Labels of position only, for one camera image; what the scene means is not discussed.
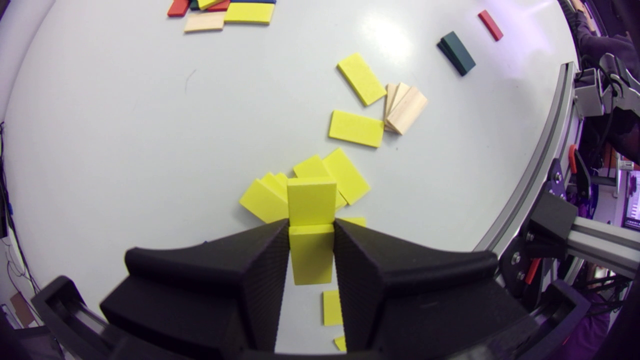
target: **wooden block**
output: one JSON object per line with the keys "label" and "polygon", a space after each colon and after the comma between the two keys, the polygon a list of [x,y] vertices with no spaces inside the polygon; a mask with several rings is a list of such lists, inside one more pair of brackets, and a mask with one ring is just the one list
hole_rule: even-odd
{"label": "wooden block", "polygon": [[347,351],[347,340],[344,336],[333,339],[333,343],[340,351]]}
{"label": "wooden block", "polygon": [[335,220],[335,192],[332,177],[289,179],[289,223],[291,226],[326,225]]}
{"label": "wooden block", "polygon": [[276,179],[280,184],[282,184],[282,186],[284,186],[285,189],[287,188],[287,181],[289,180],[289,178],[285,174],[281,172],[277,173]]}
{"label": "wooden block", "polygon": [[206,10],[215,4],[218,4],[222,0],[198,0],[198,7],[200,10]]}
{"label": "wooden block", "polygon": [[404,135],[415,119],[427,106],[427,98],[413,86],[404,96],[404,99],[391,111],[387,124],[393,127],[400,135]]}
{"label": "wooden block", "polygon": [[502,31],[493,20],[493,17],[489,15],[489,12],[487,12],[486,10],[483,10],[481,13],[478,14],[478,17],[480,17],[480,19],[482,20],[486,28],[489,29],[489,32],[491,33],[495,41],[502,39],[502,36],[503,36]]}
{"label": "wooden block", "polygon": [[274,8],[274,4],[231,3],[227,9],[225,22],[269,24]]}
{"label": "wooden block", "polygon": [[189,0],[173,0],[169,11],[167,11],[166,15],[169,17],[183,17],[184,14],[189,10],[189,4],[191,2]]}
{"label": "wooden block", "polygon": [[338,63],[338,69],[349,81],[353,90],[365,106],[369,106],[387,94],[371,68],[359,53],[355,53]]}
{"label": "wooden block", "polygon": [[225,26],[225,13],[193,13],[187,17],[187,23],[184,25],[185,33],[194,33],[197,31],[222,30]]}
{"label": "wooden block", "polygon": [[385,123],[380,120],[334,110],[329,137],[362,145],[380,147]]}
{"label": "wooden block", "polygon": [[283,198],[284,201],[287,201],[287,185],[283,185],[276,175],[273,173],[267,173],[262,178],[262,183],[265,184],[272,192],[274,192],[279,197]]}
{"label": "wooden block", "polygon": [[[322,159],[318,155],[314,155],[311,158],[302,161],[293,167],[293,172],[297,177],[331,177],[329,170],[324,167]],[[347,201],[344,200],[340,192],[335,191],[335,209],[342,209],[347,205]]]}
{"label": "wooden block", "polygon": [[333,225],[290,226],[289,248],[295,285],[331,283]]}
{"label": "wooden block", "polygon": [[398,86],[396,84],[387,84],[387,96],[385,97],[385,114],[382,116],[386,119],[391,112],[391,104],[394,103],[394,96],[396,96],[396,90]]}
{"label": "wooden block", "polygon": [[207,8],[208,12],[225,12],[229,8],[230,0],[222,0],[219,3]]}
{"label": "wooden block", "polygon": [[342,309],[338,290],[322,292],[324,326],[342,325]]}
{"label": "wooden block", "polygon": [[371,190],[367,181],[353,166],[342,148],[335,149],[324,158],[323,163],[329,170],[329,174],[335,179],[340,194],[349,205],[353,205]]}
{"label": "wooden block", "polygon": [[360,218],[341,218],[344,221],[348,221],[351,223],[354,223],[356,225],[360,225],[362,227],[367,227],[367,219],[364,217],[360,217]]}
{"label": "wooden block", "polygon": [[249,186],[240,198],[240,204],[267,224],[289,217],[287,202],[259,179]]}

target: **round table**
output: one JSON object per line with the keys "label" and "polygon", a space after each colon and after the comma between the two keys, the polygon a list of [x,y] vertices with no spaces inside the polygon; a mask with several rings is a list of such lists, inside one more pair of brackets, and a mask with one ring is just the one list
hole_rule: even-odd
{"label": "round table", "polygon": [[[471,251],[503,209],[547,119],[560,65],[577,61],[556,0],[280,0],[271,25],[182,32],[170,0],[58,0],[6,115],[6,171],[41,285],[64,274],[89,308],[127,275],[131,247],[196,245],[260,225],[238,204],[256,177],[342,147],[372,190],[338,217]],[[494,41],[477,14],[504,33]],[[461,77],[436,44],[455,31]],[[429,99],[379,149],[327,137],[333,110],[381,119],[336,69],[359,52],[383,84]],[[287,274],[276,351],[330,353],[321,292]]]}

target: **yellow block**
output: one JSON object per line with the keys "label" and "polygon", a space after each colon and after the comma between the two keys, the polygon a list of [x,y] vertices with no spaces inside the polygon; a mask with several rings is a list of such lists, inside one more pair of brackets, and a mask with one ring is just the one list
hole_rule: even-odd
{"label": "yellow block", "polygon": [[198,0],[198,7],[201,10],[208,9],[217,3],[221,3],[222,0]]}
{"label": "yellow block", "polygon": [[387,94],[385,87],[378,81],[360,54],[355,53],[340,61],[338,69],[365,106],[373,104]]}
{"label": "yellow block", "polygon": [[[296,173],[298,177],[326,177],[331,176],[329,171],[327,171],[326,167],[322,163],[322,159],[318,155],[313,155],[311,158],[302,161],[293,167],[293,171]],[[346,206],[347,202],[344,200],[340,192],[336,190],[335,192],[335,209],[342,209]]]}
{"label": "yellow block", "polygon": [[287,202],[258,179],[253,181],[240,198],[240,204],[266,223],[289,217]]}
{"label": "yellow block", "polygon": [[287,178],[287,176],[281,172],[276,174],[276,179],[278,179],[278,182],[280,184],[282,184],[282,186],[284,186],[284,188],[287,188],[287,180],[289,180]]}
{"label": "yellow block", "polygon": [[333,265],[333,225],[289,227],[295,285],[329,284]]}
{"label": "yellow block", "polygon": [[323,291],[324,326],[342,325],[342,309],[338,290]]}
{"label": "yellow block", "polygon": [[344,221],[348,221],[348,222],[352,222],[356,225],[360,225],[362,227],[367,227],[367,219],[364,217],[360,217],[360,218],[341,218]]}
{"label": "yellow block", "polygon": [[289,223],[291,226],[326,225],[335,219],[335,192],[332,177],[289,179]]}
{"label": "yellow block", "polygon": [[338,350],[347,351],[347,340],[344,338],[344,336],[333,339],[333,342],[335,343],[335,346],[338,347]]}
{"label": "yellow block", "polygon": [[269,24],[275,4],[230,3],[225,22],[251,22]]}
{"label": "yellow block", "polygon": [[340,194],[349,205],[353,205],[371,190],[367,181],[360,175],[358,169],[353,166],[347,154],[340,147],[324,158],[322,162],[329,170],[329,174],[335,179]]}
{"label": "yellow block", "polygon": [[276,195],[283,198],[284,201],[287,201],[287,186],[283,186],[276,175],[273,175],[271,172],[267,173],[262,178],[262,183],[265,184],[272,192],[275,192]]}
{"label": "yellow block", "polygon": [[334,110],[331,116],[330,138],[380,147],[384,132],[384,121],[339,110]]}

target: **bolt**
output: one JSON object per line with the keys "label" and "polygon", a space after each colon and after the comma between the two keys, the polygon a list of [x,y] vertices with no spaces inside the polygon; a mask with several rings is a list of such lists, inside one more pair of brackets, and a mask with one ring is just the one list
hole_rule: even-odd
{"label": "bolt", "polygon": [[521,258],[520,257],[520,253],[516,252],[515,254],[513,254],[513,257],[511,258],[511,264],[515,265],[515,264],[519,263],[520,262],[520,258]]}

